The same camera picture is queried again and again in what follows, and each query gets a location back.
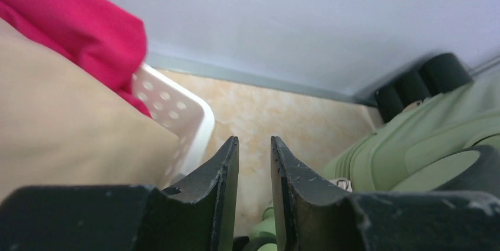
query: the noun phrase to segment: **perforated basket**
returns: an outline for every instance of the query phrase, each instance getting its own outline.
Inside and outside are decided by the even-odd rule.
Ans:
[[[165,175],[176,178],[198,168],[215,125],[210,106],[147,64],[133,76],[133,93],[156,122],[179,137],[179,151],[174,155],[177,165]]]

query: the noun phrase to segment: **marble floor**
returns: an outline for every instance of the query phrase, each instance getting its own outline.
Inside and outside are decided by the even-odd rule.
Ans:
[[[381,124],[375,108],[161,72],[212,107],[216,124],[204,161],[229,136],[239,137],[235,235],[247,234],[260,222],[264,208],[272,200],[271,136],[280,136],[295,156],[321,171],[335,156]]]

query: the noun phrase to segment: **black metal part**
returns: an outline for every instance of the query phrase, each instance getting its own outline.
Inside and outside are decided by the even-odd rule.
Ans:
[[[500,200],[484,192],[350,194],[271,138],[280,251],[499,250]]]
[[[153,186],[32,186],[0,205],[0,250],[232,248],[238,139],[160,191]]]

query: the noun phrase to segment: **beige cushion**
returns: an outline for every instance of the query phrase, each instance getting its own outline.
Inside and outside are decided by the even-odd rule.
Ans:
[[[154,184],[178,138],[0,19],[0,200],[29,184]]]

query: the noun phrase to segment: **pink fabric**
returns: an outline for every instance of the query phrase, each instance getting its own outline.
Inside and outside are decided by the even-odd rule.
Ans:
[[[107,0],[0,0],[0,18],[65,56],[145,115],[131,94],[146,55],[141,20]]]

